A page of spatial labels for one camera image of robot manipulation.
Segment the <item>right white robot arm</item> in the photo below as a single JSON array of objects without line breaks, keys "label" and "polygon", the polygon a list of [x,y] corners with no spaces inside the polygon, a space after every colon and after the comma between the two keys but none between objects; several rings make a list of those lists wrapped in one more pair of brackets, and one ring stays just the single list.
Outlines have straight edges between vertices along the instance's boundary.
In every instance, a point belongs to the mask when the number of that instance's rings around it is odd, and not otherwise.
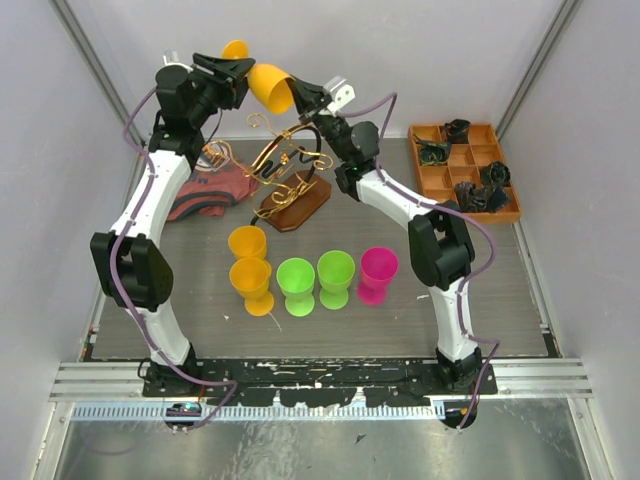
[{"label": "right white robot arm", "polygon": [[452,203],[438,203],[394,180],[380,165],[381,128],[361,114],[341,110],[353,98],[341,77],[324,86],[288,79],[303,125],[312,125],[341,164],[335,171],[340,190],[371,206],[404,228],[413,273],[430,292],[438,325],[436,359],[444,390],[459,394],[478,388],[489,361],[471,325],[469,282],[475,250],[468,231],[477,221]]}]

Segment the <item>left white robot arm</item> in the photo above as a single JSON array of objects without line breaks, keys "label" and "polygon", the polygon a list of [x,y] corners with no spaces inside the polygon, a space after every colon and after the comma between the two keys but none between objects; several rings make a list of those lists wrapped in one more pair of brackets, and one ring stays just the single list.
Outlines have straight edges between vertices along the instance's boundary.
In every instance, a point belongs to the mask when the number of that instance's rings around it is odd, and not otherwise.
[{"label": "left white robot arm", "polygon": [[173,271],[160,239],[173,202],[205,145],[204,124],[241,106],[254,59],[245,53],[191,64],[166,55],[149,96],[158,102],[147,146],[138,146],[145,169],[129,203],[107,232],[96,232],[90,251],[103,293],[135,322],[149,349],[148,386],[162,393],[195,395],[231,382],[203,379],[192,343],[171,306]]}]

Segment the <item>yellow plastic wine glass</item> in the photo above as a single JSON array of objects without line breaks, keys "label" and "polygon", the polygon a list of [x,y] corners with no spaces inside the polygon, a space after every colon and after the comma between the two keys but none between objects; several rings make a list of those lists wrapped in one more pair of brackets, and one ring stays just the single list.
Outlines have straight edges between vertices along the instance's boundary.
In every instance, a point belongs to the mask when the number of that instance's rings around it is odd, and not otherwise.
[{"label": "yellow plastic wine glass", "polygon": [[[249,46],[243,40],[232,40],[221,54],[223,59],[241,60],[249,58]],[[248,73],[248,85],[256,100],[272,114],[283,114],[293,104],[293,95],[287,80],[290,75],[279,67],[258,63]]]}]

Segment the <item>pink plastic wine glass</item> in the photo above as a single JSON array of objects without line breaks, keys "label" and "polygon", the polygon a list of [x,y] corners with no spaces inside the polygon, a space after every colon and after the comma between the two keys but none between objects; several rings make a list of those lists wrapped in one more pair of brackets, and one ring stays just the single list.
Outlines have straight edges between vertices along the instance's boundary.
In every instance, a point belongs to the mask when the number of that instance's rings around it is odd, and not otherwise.
[{"label": "pink plastic wine glass", "polygon": [[364,252],[360,260],[360,281],[357,295],[369,306],[382,304],[387,289],[399,268],[396,253],[386,247],[372,247]]}]

